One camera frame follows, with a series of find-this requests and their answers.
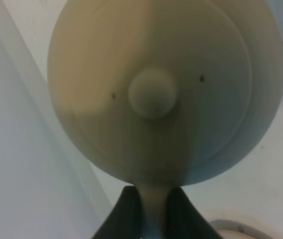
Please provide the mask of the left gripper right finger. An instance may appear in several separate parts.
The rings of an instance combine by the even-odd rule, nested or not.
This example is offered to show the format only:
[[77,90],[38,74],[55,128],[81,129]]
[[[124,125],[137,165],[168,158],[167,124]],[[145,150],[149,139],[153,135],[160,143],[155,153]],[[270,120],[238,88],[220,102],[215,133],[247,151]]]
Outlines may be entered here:
[[181,188],[174,188],[167,199],[168,239],[220,239],[222,236],[193,206]]

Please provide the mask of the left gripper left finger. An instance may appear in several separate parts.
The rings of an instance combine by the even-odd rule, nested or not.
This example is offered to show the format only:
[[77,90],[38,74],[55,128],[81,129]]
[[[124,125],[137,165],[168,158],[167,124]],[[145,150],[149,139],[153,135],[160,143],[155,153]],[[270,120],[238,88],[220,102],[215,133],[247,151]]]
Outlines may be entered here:
[[141,239],[144,231],[144,207],[135,186],[126,186],[109,216],[93,239]]

